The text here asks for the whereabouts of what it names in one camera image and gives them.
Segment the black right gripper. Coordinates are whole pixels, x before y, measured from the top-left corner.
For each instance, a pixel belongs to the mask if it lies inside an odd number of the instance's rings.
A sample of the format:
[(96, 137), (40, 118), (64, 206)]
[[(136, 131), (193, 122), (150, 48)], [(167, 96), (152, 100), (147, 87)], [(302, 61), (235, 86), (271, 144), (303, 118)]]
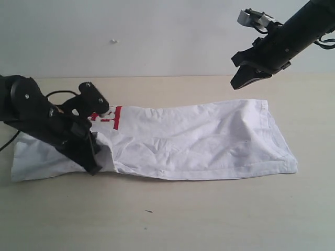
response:
[(235, 67), (239, 67), (230, 81), (234, 90), (271, 78), (291, 66), (290, 53), (266, 37), (256, 38), (251, 48), (238, 51), (231, 59)]

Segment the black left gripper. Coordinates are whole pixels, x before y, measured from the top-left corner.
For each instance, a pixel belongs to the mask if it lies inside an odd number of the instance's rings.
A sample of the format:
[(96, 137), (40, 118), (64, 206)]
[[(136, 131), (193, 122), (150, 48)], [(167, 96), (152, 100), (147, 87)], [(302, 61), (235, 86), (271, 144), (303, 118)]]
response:
[(74, 162), (84, 162), (90, 175), (101, 169), (96, 155), (101, 151), (88, 118), (64, 112), (47, 99), (26, 100), (26, 133), (53, 146)]

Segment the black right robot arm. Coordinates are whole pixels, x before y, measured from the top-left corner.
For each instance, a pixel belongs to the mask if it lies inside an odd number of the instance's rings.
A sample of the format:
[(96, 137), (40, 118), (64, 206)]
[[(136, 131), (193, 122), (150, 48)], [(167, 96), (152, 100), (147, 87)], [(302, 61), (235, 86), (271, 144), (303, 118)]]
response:
[(334, 32), (334, 1), (308, 1), (284, 24), (252, 9), (241, 10), (237, 22), (263, 34), (252, 47), (232, 57), (238, 71), (230, 84), (241, 89), (267, 79), (291, 65), (291, 60), (311, 44), (334, 49), (334, 40), (322, 36)]

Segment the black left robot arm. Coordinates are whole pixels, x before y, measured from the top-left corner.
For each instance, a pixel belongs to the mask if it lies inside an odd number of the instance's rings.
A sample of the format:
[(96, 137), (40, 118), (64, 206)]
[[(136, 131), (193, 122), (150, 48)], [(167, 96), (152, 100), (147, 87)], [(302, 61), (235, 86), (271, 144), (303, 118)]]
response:
[(81, 83), (79, 91), (55, 105), (33, 78), (1, 76), (1, 122), (53, 146), (95, 175), (102, 169), (96, 160), (101, 148), (88, 118), (105, 114), (109, 103), (91, 82)]

